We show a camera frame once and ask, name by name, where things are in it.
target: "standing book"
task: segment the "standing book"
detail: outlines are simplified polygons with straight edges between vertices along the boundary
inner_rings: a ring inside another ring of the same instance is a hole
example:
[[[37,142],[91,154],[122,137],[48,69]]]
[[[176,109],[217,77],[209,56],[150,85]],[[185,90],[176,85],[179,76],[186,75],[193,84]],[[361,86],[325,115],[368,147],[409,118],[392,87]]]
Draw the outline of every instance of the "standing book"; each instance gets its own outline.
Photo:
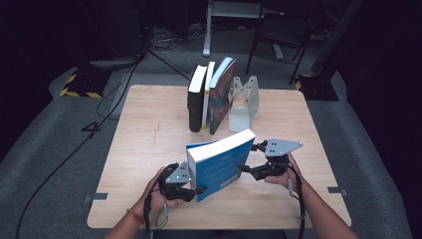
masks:
[[[233,104],[233,74],[236,60],[226,57],[218,66],[210,83],[210,133],[214,134]]]
[[[202,110],[201,130],[205,130],[207,128],[208,102],[209,102],[209,98],[210,98],[210,83],[211,83],[211,79],[214,75],[214,66],[215,66],[215,62],[209,62],[208,63],[207,75],[205,77],[204,107],[203,107],[203,110]]]
[[[202,108],[204,105],[205,74],[207,67],[198,65],[193,73],[187,90],[187,108],[189,110],[189,129],[197,132],[201,129]]]
[[[245,129],[215,142],[187,147],[191,186],[207,187],[197,195],[198,202],[240,177],[238,165],[245,165],[254,139],[254,133]]]

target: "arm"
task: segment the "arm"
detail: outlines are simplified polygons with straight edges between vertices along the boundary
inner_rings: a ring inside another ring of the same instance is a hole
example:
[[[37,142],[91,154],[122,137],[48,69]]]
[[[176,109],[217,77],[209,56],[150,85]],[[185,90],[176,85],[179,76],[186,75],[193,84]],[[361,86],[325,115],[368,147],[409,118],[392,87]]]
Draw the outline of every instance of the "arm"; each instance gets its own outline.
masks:
[[[302,180],[302,194],[305,207],[313,223],[314,230],[318,238],[358,238],[357,235],[345,224],[345,222],[326,204],[311,185],[302,177],[298,166],[292,155],[289,154],[290,161]],[[268,176],[266,182],[281,184],[287,188],[288,176]],[[296,191],[296,180],[292,176],[294,191]]]
[[[134,213],[138,216],[142,217],[143,215],[143,203],[145,198],[149,192],[149,189],[152,187],[154,181],[158,178],[160,172],[163,170],[161,168],[155,176],[149,180],[148,184],[145,187],[145,190],[142,193],[142,196],[136,201],[136,203],[130,208]],[[152,199],[151,199],[151,212],[150,213],[157,213],[159,212],[163,205],[164,205],[164,197],[161,195],[159,191],[152,192]],[[165,201],[168,207],[175,207],[179,206],[183,203],[181,199],[175,200],[166,200]],[[127,212],[124,216],[118,221],[118,223],[109,231],[108,235],[105,239],[133,239],[136,236],[137,230],[139,227],[143,225],[142,222],[138,221],[131,212]]]

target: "wooden tabletop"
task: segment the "wooden tabletop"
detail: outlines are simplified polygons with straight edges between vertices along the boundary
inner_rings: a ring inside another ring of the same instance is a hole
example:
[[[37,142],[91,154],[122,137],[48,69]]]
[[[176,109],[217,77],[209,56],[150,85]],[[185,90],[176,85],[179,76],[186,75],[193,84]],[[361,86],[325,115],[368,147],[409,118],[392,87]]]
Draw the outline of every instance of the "wooden tabletop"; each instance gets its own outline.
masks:
[[[186,87],[130,88],[97,190],[108,193],[108,200],[93,202],[90,227],[113,227],[161,166],[186,159],[187,143],[218,140],[234,133],[228,131],[228,116],[214,135],[209,131],[191,132],[186,99]],[[260,90],[260,107],[251,130],[256,135],[255,143],[269,138],[301,141],[304,146],[293,151],[293,156],[304,178],[351,224],[341,194],[328,193],[327,188],[337,187],[337,183],[302,93]],[[247,164],[252,167],[266,161],[262,152],[251,151]],[[242,173],[201,202],[193,199],[171,208],[164,229],[299,228],[299,216],[299,203],[287,189]],[[311,227],[308,218],[306,226]]]

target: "bracelet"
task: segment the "bracelet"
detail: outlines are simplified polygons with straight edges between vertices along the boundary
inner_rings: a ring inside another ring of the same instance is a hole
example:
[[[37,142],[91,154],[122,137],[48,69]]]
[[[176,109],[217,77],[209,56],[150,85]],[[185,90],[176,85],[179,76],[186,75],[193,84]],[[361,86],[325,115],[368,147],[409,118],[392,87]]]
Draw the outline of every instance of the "bracelet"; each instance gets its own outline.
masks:
[[[139,214],[137,214],[136,212],[134,212],[132,209],[126,209],[126,212],[130,213],[133,217],[133,219],[135,219],[136,221],[140,222],[140,224],[144,224],[145,220],[143,219],[142,216],[140,216]]]

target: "chair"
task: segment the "chair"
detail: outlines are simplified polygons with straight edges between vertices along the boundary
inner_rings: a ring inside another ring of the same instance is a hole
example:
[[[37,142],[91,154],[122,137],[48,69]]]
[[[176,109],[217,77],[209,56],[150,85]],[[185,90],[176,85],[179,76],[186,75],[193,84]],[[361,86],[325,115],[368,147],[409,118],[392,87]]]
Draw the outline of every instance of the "chair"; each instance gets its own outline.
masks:
[[[315,0],[262,0],[246,74],[249,74],[252,55],[258,42],[292,48],[297,50],[295,56],[291,61],[283,61],[296,65],[289,81],[291,85],[311,38],[311,15],[317,6],[318,2]]]

